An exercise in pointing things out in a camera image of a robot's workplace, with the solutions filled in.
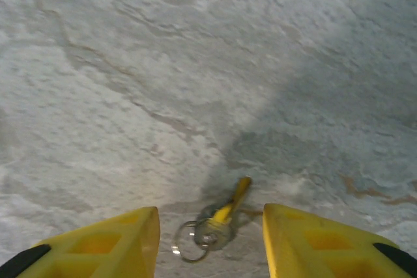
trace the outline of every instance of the gray marble floor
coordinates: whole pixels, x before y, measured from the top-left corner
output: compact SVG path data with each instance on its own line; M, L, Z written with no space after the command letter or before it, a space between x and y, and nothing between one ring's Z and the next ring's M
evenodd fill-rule
M153 205L155 277L268 277L170 251L246 174L417 256L417 0L0 0L0 262Z

